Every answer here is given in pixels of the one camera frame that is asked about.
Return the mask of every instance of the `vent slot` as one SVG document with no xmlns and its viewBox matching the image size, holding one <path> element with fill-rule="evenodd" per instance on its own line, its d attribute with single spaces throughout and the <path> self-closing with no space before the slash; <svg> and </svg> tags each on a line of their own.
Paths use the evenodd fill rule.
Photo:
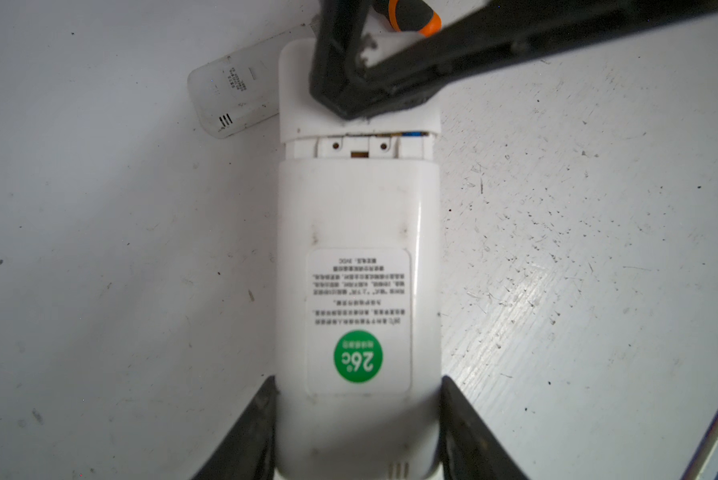
<svg viewBox="0 0 718 480">
<path fill-rule="evenodd" d="M 388 479 L 404 479 L 410 476 L 410 464 L 408 462 L 396 462 L 388 464 Z"/>
<path fill-rule="evenodd" d="M 223 114 L 218 118 L 220 119 L 220 124 L 223 125 L 223 128 L 230 127 L 230 125 L 234 122 L 230 119 L 229 114 Z"/>
</svg>

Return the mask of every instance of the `white sticker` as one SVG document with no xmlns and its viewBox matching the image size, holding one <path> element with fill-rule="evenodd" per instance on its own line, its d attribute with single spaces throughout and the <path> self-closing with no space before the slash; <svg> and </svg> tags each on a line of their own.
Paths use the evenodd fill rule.
<svg viewBox="0 0 718 480">
<path fill-rule="evenodd" d="M 308 390 L 410 389 L 412 292 L 406 250 L 315 250 L 307 268 Z"/>
</svg>

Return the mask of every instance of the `dust speck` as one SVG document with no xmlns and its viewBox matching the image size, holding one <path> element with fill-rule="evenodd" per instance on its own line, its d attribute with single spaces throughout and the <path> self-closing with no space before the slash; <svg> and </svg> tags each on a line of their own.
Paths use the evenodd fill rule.
<svg viewBox="0 0 718 480">
<path fill-rule="evenodd" d="M 31 415 L 33 415 L 34 418 L 36 418 L 36 421 L 39 425 L 44 425 L 44 417 L 42 417 L 42 414 L 38 412 L 36 408 L 31 410 Z"/>
</svg>

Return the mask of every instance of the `screwdriver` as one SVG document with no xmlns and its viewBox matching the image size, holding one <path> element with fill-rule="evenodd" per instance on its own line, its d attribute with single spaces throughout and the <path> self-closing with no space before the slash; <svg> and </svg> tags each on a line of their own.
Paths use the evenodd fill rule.
<svg viewBox="0 0 718 480">
<path fill-rule="evenodd" d="M 397 32 L 418 32 L 426 37 L 442 29 L 442 20 L 423 0 L 373 0 L 375 12 L 382 14 Z"/>
</svg>

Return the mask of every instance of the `white table surface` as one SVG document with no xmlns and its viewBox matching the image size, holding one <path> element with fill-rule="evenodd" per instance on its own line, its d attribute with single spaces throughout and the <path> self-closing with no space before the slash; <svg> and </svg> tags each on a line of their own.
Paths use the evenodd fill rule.
<svg viewBox="0 0 718 480">
<path fill-rule="evenodd" d="M 273 373 L 278 120 L 211 138 L 186 77 L 317 10 L 0 1 L 0 478 L 184 480 Z M 441 95 L 443 371 L 531 478 L 678 478 L 718 407 L 718 15 Z"/>
</svg>

